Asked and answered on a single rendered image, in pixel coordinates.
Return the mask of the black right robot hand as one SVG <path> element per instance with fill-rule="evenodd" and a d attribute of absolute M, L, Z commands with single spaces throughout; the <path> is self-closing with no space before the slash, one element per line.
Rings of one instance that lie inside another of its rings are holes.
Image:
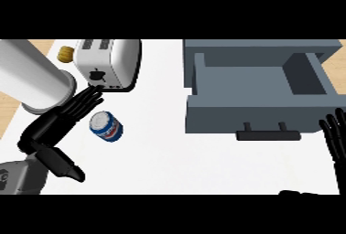
<path fill-rule="evenodd" d="M 346 196 L 346 111 L 336 108 L 320 120 L 322 139 L 331 157 L 339 194 Z"/>

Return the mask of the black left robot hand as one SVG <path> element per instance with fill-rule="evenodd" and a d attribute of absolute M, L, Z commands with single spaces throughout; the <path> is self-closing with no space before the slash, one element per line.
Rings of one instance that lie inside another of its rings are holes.
<path fill-rule="evenodd" d="M 55 176 L 68 177 L 79 182 L 86 181 L 86 173 L 56 144 L 101 103 L 102 86 L 90 86 L 31 122 L 18 142 L 19 150 L 36 155 Z"/>

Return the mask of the blue and white can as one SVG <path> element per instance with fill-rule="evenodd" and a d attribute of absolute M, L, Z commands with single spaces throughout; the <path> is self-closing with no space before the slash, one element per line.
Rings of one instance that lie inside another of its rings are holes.
<path fill-rule="evenodd" d="M 123 125 L 111 112 L 98 112 L 92 116 L 89 129 L 107 142 L 115 142 L 123 135 Z"/>

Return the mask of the grey open drawer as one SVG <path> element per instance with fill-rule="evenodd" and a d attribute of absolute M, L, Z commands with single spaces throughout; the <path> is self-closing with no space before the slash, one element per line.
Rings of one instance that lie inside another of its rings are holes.
<path fill-rule="evenodd" d="M 320 120 L 340 108 L 337 94 L 312 53 L 294 54 L 283 67 L 210 67 L 195 54 L 192 94 L 188 96 L 185 131 L 235 133 L 249 123 L 254 131 L 315 133 Z"/>

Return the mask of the white cylindrical container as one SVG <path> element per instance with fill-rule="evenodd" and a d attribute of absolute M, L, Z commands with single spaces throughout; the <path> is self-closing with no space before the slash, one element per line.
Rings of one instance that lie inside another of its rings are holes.
<path fill-rule="evenodd" d="M 64 105 L 76 93 L 73 75 L 59 69 L 27 39 L 0 39 L 0 91 L 33 114 Z"/>

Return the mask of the white toaster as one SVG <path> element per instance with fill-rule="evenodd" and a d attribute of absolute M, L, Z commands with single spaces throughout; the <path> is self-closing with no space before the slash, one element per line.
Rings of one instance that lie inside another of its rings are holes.
<path fill-rule="evenodd" d="M 142 61 L 139 39 L 80 39 L 73 55 L 74 65 L 89 86 L 102 92 L 129 92 L 136 84 Z"/>

